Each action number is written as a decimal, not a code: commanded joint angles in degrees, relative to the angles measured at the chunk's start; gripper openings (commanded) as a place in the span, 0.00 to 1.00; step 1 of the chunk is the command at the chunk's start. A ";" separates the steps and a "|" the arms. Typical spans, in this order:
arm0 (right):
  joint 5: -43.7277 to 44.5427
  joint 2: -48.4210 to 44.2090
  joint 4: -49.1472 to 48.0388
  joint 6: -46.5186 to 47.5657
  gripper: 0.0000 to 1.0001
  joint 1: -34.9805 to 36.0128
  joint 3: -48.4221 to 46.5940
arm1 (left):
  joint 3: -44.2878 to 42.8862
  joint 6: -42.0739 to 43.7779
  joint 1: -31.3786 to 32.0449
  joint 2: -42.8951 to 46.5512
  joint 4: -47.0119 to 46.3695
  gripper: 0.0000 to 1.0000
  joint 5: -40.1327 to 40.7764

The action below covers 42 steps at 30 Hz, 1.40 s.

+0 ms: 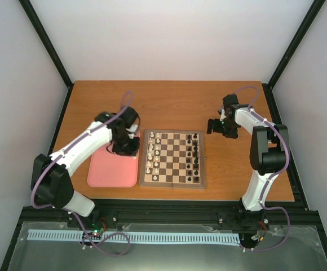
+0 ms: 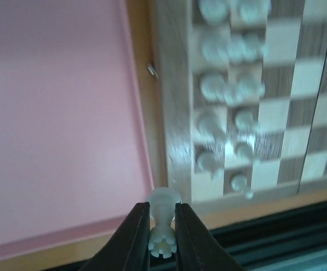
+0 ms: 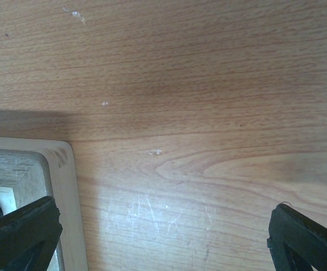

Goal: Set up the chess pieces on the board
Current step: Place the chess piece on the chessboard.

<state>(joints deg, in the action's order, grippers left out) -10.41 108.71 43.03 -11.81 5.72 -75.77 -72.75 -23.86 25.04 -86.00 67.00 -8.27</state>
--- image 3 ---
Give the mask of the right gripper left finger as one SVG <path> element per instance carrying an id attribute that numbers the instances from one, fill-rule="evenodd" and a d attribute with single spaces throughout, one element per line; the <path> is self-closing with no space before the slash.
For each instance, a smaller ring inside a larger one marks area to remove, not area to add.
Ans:
<path id="1" fill-rule="evenodd" d="M 63 227 L 55 199 L 44 196 L 0 217 L 0 270 L 47 270 Z"/>

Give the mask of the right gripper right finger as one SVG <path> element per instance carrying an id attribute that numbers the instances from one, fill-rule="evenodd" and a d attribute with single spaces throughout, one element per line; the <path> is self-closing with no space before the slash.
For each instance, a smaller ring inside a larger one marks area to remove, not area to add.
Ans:
<path id="1" fill-rule="evenodd" d="M 272 211 L 268 232 L 276 270 L 327 270 L 327 228 L 281 203 Z"/>

